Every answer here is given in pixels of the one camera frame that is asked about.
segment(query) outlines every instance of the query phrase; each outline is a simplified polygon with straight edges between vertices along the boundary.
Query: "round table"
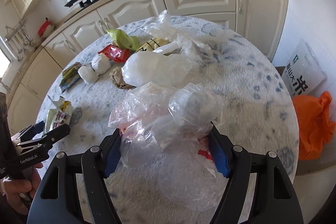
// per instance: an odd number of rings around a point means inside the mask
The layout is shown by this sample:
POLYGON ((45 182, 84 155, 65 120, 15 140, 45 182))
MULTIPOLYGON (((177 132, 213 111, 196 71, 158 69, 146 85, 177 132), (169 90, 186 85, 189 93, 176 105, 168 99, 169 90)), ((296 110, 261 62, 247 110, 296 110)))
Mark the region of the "round table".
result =
MULTIPOLYGON (((142 31, 142 27, 150 20, 153 19, 127 24, 120 29, 129 35, 137 35, 140 42, 146 42, 151 37, 142 31)), ((211 54, 200 53, 202 62, 177 87, 182 88, 189 82, 202 83, 222 96, 226 106, 216 124, 219 132, 228 135, 233 144, 239 144, 249 152, 265 154, 269 150, 276 151, 293 181, 299 150, 298 123, 289 93, 273 65, 245 38, 216 23, 176 16, 172 17, 172 25, 188 28, 199 41, 210 45, 213 50, 211 54)), ((110 43, 108 35, 97 39, 69 65, 90 63, 95 54, 110 43)), ((92 87, 78 80, 62 94, 58 87, 60 76, 51 86, 48 95, 53 100, 65 97, 72 102, 75 111, 70 135, 50 150, 50 158, 40 170, 41 175, 44 175, 57 152, 65 151, 68 155, 83 153, 113 133, 114 129, 108 128, 108 118, 112 108, 124 98, 126 90, 113 85, 109 72, 100 75, 92 87)), ((46 98, 37 122, 46 119, 49 108, 53 106, 46 98)), ((208 224, 216 208, 193 211, 172 203, 161 194, 157 180, 161 160, 159 157, 136 169, 120 164, 106 180, 122 223, 208 224)), ((254 185, 255 176, 251 175, 240 221, 248 218, 254 185)), ((82 176, 78 176, 78 189, 84 218, 90 221, 82 176)))

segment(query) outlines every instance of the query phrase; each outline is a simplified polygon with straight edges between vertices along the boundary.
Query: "fuzzy tablecloth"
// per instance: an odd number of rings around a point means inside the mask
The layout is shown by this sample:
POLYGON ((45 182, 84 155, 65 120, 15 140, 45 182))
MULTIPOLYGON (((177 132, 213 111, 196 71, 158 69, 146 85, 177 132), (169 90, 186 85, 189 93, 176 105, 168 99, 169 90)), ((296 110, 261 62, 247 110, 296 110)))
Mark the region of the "fuzzy tablecloth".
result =
MULTIPOLYGON (((129 35, 139 36, 141 42, 149 38, 141 27, 142 20, 121 27, 129 35)), ((298 124, 288 91, 273 65, 245 38, 218 24, 193 18, 172 17, 172 25, 188 28, 197 38, 209 44, 212 54, 202 53, 199 63, 178 88, 187 83, 202 83, 221 95, 226 107, 217 128, 229 136, 233 144, 243 146, 249 152, 265 154, 276 151, 293 181, 298 160, 298 124)), ((70 64, 89 63, 94 55, 111 43, 105 35, 84 49, 70 64)), ((54 100, 64 96, 75 107, 70 135, 56 143, 50 150, 50 158, 44 162, 40 174, 59 151, 68 155, 83 153, 93 145, 99 145, 104 136, 113 133, 108 128, 111 109, 124 98, 125 90, 117 89, 109 79, 109 71, 100 76, 90 88, 82 80, 61 94, 60 76, 51 86, 48 95, 54 100)), ((47 111, 53 108, 45 99, 37 122, 46 119, 47 111)), ((204 212, 181 207, 162 196, 157 179, 157 170, 162 157, 137 169, 119 164, 117 171, 106 185, 122 223, 134 224, 208 224, 216 210, 204 212)), ((85 220, 90 213, 83 191, 83 180, 78 176, 78 188, 85 220)), ((252 204, 255 176, 252 175, 240 221, 248 218, 252 204)))

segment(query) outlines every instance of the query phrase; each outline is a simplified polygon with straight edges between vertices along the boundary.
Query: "human hand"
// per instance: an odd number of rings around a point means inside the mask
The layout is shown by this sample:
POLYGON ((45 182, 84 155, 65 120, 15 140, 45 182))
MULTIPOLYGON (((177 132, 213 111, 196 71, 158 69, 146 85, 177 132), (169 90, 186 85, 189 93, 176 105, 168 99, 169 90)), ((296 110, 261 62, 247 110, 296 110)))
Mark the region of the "human hand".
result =
POLYGON ((29 180, 9 180, 4 178, 2 181, 2 189, 6 194, 8 204, 18 213, 22 215, 28 214, 28 208, 23 204, 19 193, 29 193, 33 198, 36 190, 41 183, 41 178, 36 168, 42 168, 43 164, 34 165, 31 179, 29 180))

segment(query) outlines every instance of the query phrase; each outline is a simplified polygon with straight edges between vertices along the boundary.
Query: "orange bag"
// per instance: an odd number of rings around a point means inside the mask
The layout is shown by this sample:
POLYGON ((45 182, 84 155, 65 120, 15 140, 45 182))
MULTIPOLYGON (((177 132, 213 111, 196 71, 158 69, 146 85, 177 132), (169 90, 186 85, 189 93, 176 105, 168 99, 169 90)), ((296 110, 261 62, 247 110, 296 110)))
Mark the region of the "orange bag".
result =
POLYGON ((336 123, 329 118, 332 97, 325 91, 320 98, 297 95, 292 101, 299 123, 299 160, 317 159, 335 131, 336 123))

